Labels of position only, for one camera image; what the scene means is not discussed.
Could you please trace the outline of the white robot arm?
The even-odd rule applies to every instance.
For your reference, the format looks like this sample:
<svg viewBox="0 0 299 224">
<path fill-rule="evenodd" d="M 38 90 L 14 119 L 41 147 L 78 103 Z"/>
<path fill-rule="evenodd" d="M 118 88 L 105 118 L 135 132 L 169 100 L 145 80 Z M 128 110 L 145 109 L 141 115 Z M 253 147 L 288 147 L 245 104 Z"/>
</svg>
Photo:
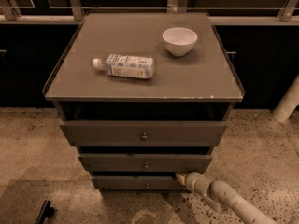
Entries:
<svg viewBox="0 0 299 224">
<path fill-rule="evenodd" d="M 244 224 L 277 224 L 225 181 L 211 180 L 198 172 L 176 173 L 176 179 L 188 191 L 199 194 L 204 202 L 218 213 L 231 209 Z"/>
</svg>

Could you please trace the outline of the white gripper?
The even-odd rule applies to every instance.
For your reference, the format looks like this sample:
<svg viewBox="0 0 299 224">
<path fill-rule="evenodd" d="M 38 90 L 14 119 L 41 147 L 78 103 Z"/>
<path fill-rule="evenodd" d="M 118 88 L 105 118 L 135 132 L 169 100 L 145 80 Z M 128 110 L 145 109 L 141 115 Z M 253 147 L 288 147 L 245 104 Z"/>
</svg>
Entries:
<svg viewBox="0 0 299 224">
<path fill-rule="evenodd" d="M 197 194 L 207 194 L 209 179 L 198 172 L 176 173 L 176 178 L 181 185 L 185 185 L 189 191 Z"/>
</svg>

